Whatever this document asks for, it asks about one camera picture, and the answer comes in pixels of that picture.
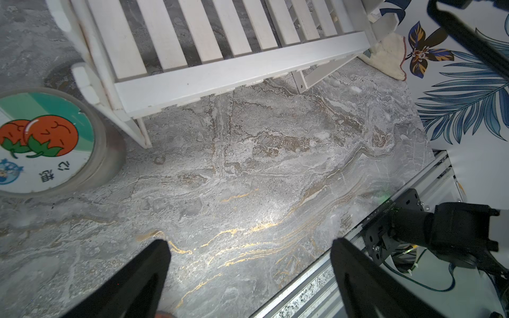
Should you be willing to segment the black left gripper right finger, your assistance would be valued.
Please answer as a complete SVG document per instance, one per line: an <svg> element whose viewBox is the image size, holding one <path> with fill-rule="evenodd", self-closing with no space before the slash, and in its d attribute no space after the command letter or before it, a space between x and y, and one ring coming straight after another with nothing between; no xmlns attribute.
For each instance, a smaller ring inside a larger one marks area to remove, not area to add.
<svg viewBox="0 0 509 318"><path fill-rule="evenodd" d="M345 238L330 252L348 317L442 317Z"/></svg>

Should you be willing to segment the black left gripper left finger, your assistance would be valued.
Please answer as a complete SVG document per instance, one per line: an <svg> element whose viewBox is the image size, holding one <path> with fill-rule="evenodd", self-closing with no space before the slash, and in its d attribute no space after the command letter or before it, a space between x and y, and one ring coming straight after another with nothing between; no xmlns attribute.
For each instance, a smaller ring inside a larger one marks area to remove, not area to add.
<svg viewBox="0 0 509 318"><path fill-rule="evenodd" d="M65 317L155 317L171 253L162 239L152 241L106 283Z"/></svg>

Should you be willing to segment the tomato lid seed jar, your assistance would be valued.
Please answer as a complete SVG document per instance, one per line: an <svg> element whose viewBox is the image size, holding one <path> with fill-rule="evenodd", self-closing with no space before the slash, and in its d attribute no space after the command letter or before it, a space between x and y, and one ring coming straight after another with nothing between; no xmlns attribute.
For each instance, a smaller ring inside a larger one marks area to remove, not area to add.
<svg viewBox="0 0 509 318"><path fill-rule="evenodd" d="M126 145L92 106L40 87L1 94L1 196L59 196L100 187L122 169Z"/></svg>

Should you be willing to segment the white slatted wooden shelf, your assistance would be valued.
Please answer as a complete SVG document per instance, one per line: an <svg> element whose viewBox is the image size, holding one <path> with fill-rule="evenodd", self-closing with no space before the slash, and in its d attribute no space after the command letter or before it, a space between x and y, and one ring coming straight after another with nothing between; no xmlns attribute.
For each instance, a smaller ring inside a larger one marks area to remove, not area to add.
<svg viewBox="0 0 509 318"><path fill-rule="evenodd" d="M170 106L291 74L299 92L374 48L399 24L396 13L370 21L379 1L245 1L259 52L253 52L232 1L215 1L232 57L226 59L201 1L179 3L200 65L189 66L163 1L138 6L163 69L150 75L119 1L48 1L50 14L80 53L78 89L143 148L143 118Z"/></svg>

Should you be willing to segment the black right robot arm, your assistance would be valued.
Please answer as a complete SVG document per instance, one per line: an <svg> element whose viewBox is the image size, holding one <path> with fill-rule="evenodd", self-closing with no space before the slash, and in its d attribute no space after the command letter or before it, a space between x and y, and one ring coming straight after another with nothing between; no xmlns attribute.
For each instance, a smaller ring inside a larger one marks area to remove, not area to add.
<svg viewBox="0 0 509 318"><path fill-rule="evenodd" d="M399 244L427 248L437 258L461 268L477 268L508 278L508 268L494 253L500 244L489 237L491 220L501 211L487 205L446 202L426 212L414 188L388 199L366 218L362 236L369 256L380 265Z"/></svg>

